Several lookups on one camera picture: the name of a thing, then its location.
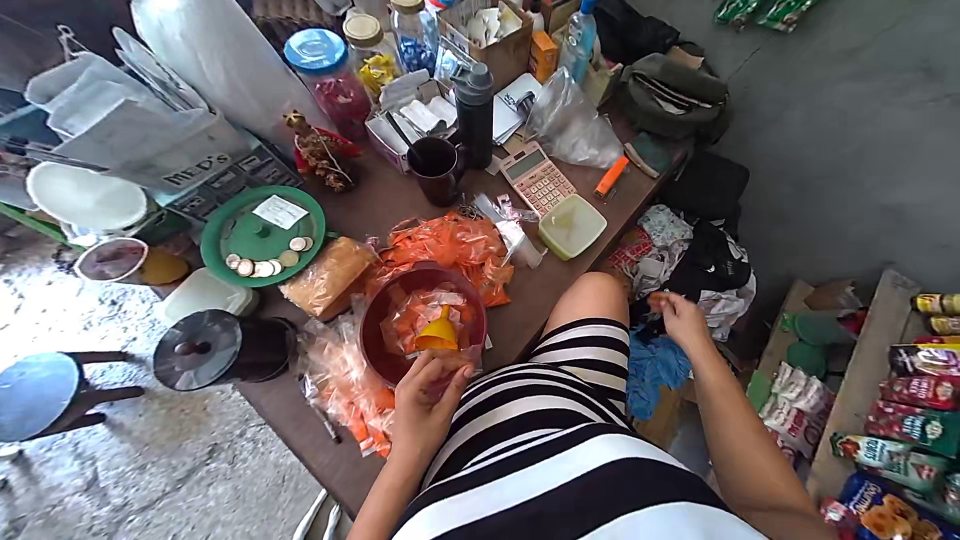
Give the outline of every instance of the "black and white striped dress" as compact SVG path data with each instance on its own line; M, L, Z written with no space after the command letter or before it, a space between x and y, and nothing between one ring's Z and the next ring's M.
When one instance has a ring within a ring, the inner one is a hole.
M581 319L474 381L394 538L763 538L629 428L628 353Z

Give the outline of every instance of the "wooden table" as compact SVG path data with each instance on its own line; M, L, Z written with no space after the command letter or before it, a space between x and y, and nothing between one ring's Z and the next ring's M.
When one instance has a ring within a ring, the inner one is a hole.
M632 138L625 122L614 120L613 125L621 140ZM658 185L630 165L620 177L616 193L604 204L593 195L604 171L554 162L577 191L607 218L608 225L600 238L573 260L561 261L547 254L536 270L516 267L514 278L506 287L513 301L488 312L493 348L484 353L487 370L507 365L524 353L539 335L560 295L606 255L623 230L636 221ZM401 220L414 216L433 218L446 212L430 206L413 177L401 175L373 150L366 149L365 156L356 164L359 186L351 193L334 194L315 186L305 188L324 208L329 230L360 240L370 235L385 240L390 228ZM510 193L518 208L526 208L502 175L469 171L464 178L464 188L468 200L479 192L491 198ZM261 316L282 316L298 325L306 321L306 313L283 299L275 287L260 290L264 295ZM383 459L376 455L361 457L352 436L344 428L340 428L344 442L334 444L320 417L301 395L293 374L257 384L241 383L237 388L307 470L340 501L350 516L355 516L383 466Z

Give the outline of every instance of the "pink calculator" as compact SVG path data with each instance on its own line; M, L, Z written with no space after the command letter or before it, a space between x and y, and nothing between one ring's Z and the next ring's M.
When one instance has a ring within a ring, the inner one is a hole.
M536 142L501 161L500 172L540 217L577 192Z

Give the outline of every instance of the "yellow funnel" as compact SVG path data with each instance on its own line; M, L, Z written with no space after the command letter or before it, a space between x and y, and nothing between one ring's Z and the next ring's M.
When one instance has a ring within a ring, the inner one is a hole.
M440 311L440 317L431 321L414 340L418 351L427 349L453 349L457 350L457 331L450 322L450 306L444 306Z

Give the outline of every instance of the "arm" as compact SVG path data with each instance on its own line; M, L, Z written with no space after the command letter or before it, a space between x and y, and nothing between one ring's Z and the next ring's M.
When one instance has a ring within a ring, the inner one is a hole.
M835 538L713 346L703 312L673 293L654 293L649 303L663 313L667 333L693 364L697 404L724 501L771 538Z
M393 534L446 438L472 371L459 359L434 358L430 351L418 356L396 386L390 456L360 507L348 540L383 540ZM449 379L449 385L443 395L432 395L436 382L444 379Z

